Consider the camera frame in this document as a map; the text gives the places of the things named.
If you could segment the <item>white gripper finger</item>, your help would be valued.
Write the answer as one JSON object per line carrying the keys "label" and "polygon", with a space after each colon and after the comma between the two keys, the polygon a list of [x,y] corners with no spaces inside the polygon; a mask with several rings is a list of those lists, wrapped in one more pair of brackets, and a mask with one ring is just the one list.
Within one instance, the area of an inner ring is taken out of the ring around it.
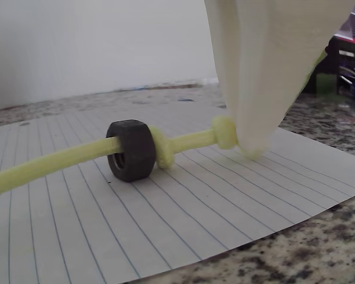
{"label": "white gripper finger", "polygon": [[257,156],[355,1],[206,1],[215,68],[238,145]]}

